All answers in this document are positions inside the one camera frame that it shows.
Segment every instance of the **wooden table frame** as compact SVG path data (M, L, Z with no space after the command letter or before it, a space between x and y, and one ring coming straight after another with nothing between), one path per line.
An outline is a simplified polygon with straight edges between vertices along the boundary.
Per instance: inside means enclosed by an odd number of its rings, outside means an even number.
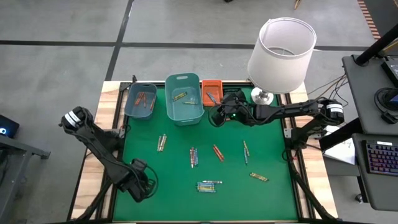
M164 85L160 81L145 81L158 86ZM126 87L131 82L108 81L104 82L101 97L98 103L95 123L102 129L120 128L124 123L124 105L127 100ZM223 81L224 85L251 85L248 81ZM277 95L279 104L298 103L308 100L305 85L302 84L298 89L290 94ZM307 124L312 117L301 116L296 118L282 119L284 128L302 127ZM309 144L319 146L318 141L309 140ZM331 188L323 163L322 153L318 149L308 147L306 150L297 152L297 160L294 161L296 169L300 172L304 181L310 186L311 191L317 197L324 208L334 217L337 217L336 207L331 193ZM83 160L80 176L76 183L76 189L72 198L68 220L79 217L90 205L96 194L100 191L104 181L104 169L95 156L90 155ZM298 217L302 218L320 218L319 214L309 205L308 200L302 189L292 181L292 188L296 198L296 208ZM114 213L114 201L116 198L116 189L110 189L103 203L100 205L91 219L111 222Z

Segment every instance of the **computer keyboard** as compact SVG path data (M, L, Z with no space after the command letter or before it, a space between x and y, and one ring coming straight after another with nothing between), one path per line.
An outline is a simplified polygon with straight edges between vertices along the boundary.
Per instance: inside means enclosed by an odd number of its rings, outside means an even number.
M398 144L365 141L368 172L398 176Z

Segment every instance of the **green mat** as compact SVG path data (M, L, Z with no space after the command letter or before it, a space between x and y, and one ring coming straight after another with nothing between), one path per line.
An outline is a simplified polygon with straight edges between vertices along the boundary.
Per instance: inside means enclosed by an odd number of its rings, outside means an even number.
M243 90L250 96L251 88ZM118 192L114 221L297 220L288 165L281 157L284 139L280 121L254 127L228 121L215 128L207 112L208 108L199 124L176 126L167 117L164 88L158 88L152 119L129 119L131 130L123 159L145 159L159 176L159 189L141 203L127 192ZM157 141L164 133L164 151L157 152ZM248 165L244 163L243 139L250 152ZM224 162L216 157L214 144ZM198 166L193 169L192 146L198 149ZM270 181L250 177L250 172ZM154 178L149 170L147 174ZM214 194L197 192L195 185L202 180L222 180L223 184L216 185Z

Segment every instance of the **black desk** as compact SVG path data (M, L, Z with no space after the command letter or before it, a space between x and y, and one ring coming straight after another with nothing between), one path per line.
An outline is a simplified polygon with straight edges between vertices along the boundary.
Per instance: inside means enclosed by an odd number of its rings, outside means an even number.
M398 177L391 175L369 174L366 170L366 149L361 145L364 140L398 142L398 137L353 134L355 154L361 174L359 183L364 202L369 202L375 210L398 211Z
M356 166L338 161L326 162L335 175L356 175L364 202L376 210L398 211L398 177L368 174L361 141L365 138L398 142L398 124L387 124L374 104L374 94L380 88L394 88L381 64L384 59L372 58L366 66L359 66L353 57L343 57L343 66L353 94L358 118L339 130L323 137L319 142L323 150L329 149L349 138L353 138Z
M381 112L373 101L373 96L378 89L394 88L381 68L383 62L384 59L372 58L367 66L362 67L355 64L353 57L343 57L343 66L353 94L358 118L322 138L320 140L322 149L329 149L349 139L354 133L398 135L398 124L387 124L383 121L380 117Z
M5 136L0 136L0 149L6 150L9 154L7 171L0 185L0 223L8 223L8 214L25 175L29 159L32 155L48 159L50 153Z

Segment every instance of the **lamp base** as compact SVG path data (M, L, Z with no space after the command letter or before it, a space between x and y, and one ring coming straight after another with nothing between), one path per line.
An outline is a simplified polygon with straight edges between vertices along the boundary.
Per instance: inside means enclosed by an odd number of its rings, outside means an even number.
M251 98L257 105L270 105L274 101L274 94L266 93L264 90L255 87L251 91Z

